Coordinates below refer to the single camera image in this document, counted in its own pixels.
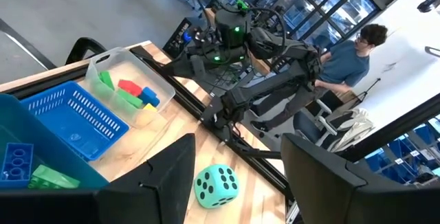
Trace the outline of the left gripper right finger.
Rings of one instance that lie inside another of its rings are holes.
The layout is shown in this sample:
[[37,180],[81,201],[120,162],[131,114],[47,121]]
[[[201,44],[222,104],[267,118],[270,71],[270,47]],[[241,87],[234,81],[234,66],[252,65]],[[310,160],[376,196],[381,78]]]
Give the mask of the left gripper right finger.
[[291,133],[280,153],[304,224],[440,224],[440,186],[405,186]]

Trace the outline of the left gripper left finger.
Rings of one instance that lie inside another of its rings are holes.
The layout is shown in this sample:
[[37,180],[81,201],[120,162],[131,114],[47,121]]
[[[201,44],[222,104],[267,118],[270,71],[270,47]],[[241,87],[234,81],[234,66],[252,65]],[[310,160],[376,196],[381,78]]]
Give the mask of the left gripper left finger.
[[0,224],[183,224],[194,166],[187,133],[101,188],[0,191]]

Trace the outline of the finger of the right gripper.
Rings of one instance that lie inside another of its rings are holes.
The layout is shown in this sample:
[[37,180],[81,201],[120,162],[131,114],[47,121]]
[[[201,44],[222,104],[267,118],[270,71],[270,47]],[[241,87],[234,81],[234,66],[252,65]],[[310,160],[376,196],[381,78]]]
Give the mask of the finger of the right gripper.
[[200,56],[198,55],[191,56],[190,62],[192,65],[192,70],[194,72],[194,77],[204,77],[206,75],[204,61]]
[[188,60],[174,60],[162,67],[165,74],[181,78],[193,78],[195,76],[193,64]]

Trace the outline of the blue building block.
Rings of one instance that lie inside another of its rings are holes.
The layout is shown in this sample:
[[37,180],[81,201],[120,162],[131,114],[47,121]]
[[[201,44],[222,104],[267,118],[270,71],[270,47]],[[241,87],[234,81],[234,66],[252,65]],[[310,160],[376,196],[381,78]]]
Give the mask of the blue building block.
[[26,188],[30,181],[33,144],[7,143],[0,170],[0,188]]
[[160,104],[160,99],[157,94],[149,87],[143,88],[138,98],[141,99],[144,104],[151,104],[154,107]]

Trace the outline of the dark green building block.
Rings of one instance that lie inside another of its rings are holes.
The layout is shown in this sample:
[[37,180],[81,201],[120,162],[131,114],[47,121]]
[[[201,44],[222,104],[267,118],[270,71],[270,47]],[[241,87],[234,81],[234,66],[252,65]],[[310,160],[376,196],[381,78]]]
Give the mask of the dark green building block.
[[116,93],[123,99],[125,99],[128,103],[132,104],[135,108],[141,109],[143,105],[143,101],[138,97],[131,95],[129,92],[118,89]]

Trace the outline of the bright green building block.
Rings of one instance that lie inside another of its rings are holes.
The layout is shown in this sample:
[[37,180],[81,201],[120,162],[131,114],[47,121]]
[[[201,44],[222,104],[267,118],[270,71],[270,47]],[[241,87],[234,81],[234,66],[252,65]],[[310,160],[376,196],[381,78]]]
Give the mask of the bright green building block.
[[113,81],[111,79],[111,75],[108,71],[101,71],[98,74],[98,77],[102,83],[104,83],[108,88],[110,88],[112,91],[115,89],[113,85]]

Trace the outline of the teal foam die black dots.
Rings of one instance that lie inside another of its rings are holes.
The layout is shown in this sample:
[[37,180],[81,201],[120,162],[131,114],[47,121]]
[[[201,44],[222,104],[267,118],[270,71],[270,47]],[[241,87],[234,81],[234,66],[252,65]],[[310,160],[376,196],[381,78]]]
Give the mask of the teal foam die black dots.
[[206,209],[220,208],[239,195],[239,180],[231,167],[214,164],[203,169],[194,180],[198,203]]

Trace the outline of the green eight-stud building block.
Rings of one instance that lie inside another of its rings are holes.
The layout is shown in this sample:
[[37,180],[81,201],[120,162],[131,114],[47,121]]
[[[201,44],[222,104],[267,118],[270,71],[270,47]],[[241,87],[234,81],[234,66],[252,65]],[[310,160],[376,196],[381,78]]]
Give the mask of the green eight-stud building block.
[[43,164],[39,165],[32,173],[28,188],[53,188],[53,189],[72,189],[77,188],[80,181],[61,172],[53,170]]

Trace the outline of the clear plastic container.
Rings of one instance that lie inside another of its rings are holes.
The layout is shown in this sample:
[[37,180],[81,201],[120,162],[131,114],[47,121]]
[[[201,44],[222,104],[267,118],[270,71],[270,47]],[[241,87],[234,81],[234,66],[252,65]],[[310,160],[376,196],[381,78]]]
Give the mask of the clear plastic container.
[[[115,88],[113,91],[100,81],[98,74],[101,71],[110,73]],[[116,93],[119,80],[130,80],[142,89],[152,89],[160,100],[156,107],[157,112],[143,110],[144,103],[141,109],[137,109],[121,98]],[[123,47],[116,47],[92,57],[85,76],[85,85],[90,94],[135,128],[144,128],[160,120],[160,111],[175,95],[175,89],[165,79]]]

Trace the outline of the computer tower with lights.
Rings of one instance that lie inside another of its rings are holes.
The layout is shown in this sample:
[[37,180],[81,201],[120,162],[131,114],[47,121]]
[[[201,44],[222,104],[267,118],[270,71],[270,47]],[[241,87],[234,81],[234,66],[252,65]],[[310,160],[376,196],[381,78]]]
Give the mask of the computer tower with lights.
[[192,40],[190,30],[194,27],[202,27],[204,22],[197,17],[184,17],[177,26],[162,50],[170,57],[176,58],[183,52],[185,46]]

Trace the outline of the white chair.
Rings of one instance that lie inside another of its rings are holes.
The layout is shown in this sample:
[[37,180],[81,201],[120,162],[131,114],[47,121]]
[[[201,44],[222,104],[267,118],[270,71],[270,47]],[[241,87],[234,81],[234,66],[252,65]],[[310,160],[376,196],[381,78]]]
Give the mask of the white chair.
[[329,120],[333,111],[323,101],[316,100],[320,106],[317,115],[310,119],[303,111],[293,118],[295,134],[329,152],[338,152],[354,145],[375,128],[366,109],[350,109],[335,119]]

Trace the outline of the blue storage shelving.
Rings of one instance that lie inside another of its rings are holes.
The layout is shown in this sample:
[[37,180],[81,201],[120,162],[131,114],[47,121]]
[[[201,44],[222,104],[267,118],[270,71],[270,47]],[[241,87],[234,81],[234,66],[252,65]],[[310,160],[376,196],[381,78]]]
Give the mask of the blue storage shelving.
[[404,185],[440,183],[440,114],[378,148],[359,164]]

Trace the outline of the blue plastic basket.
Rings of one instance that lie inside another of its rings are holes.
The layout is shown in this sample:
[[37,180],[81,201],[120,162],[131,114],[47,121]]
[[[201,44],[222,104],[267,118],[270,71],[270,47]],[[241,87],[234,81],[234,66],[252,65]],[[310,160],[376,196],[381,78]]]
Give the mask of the blue plastic basket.
[[74,81],[64,82],[21,104],[85,161],[99,159],[129,125]]

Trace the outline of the dark teal plastic tray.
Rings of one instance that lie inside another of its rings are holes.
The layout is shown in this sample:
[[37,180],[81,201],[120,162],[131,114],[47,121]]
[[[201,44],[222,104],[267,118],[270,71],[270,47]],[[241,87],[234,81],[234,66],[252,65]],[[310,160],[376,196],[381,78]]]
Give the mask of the dark teal plastic tray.
[[31,173],[43,164],[79,180],[80,188],[101,188],[109,183],[44,126],[19,100],[0,93],[0,170],[7,143],[34,145]]

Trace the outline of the thin black tripod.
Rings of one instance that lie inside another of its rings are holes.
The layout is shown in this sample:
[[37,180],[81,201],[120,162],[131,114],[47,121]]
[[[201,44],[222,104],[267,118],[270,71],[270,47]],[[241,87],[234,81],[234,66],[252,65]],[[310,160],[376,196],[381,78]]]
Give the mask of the thin black tripod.
[[379,82],[381,80],[381,78],[377,78],[376,80],[375,80],[375,82],[367,89],[367,90],[365,90],[365,91],[363,91],[361,94],[359,94],[358,96],[357,96],[357,103],[362,103],[364,100],[365,100],[365,98],[366,98],[366,96],[368,95],[368,93],[369,93],[369,91]]

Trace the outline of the person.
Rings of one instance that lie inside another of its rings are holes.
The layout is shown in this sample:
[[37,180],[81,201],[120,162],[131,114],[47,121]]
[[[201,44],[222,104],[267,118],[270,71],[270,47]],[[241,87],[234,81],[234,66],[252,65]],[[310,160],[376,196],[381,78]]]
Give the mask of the person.
[[333,46],[320,57],[322,71],[314,80],[311,91],[304,87],[284,87],[268,95],[259,104],[252,104],[251,112],[262,116],[282,100],[291,97],[284,109],[270,120],[250,122],[253,128],[268,132],[286,122],[310,102],[326,92],[346,93],[361,81],[370,69],[370,54],[388,38],[388,28],[372,23],[365,25],[354,41],[347,40]]

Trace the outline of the black curved frame bracket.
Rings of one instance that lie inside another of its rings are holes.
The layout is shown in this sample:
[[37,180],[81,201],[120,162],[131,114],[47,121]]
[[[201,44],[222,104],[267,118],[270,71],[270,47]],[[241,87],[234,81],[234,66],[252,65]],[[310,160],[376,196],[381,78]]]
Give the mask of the black curved frame bracket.
[[89,37],[80,37],[74,43],[74,46],[72,47],[67,57],[67,60],[65,61],[65,65],[69,65],[86,59],[87,58],[86,53],[88,51],[92,52],[91,56],[95,56],[97,54],[106,52],[106,50],[107,49],[103,45],[101,45],[98,41]]

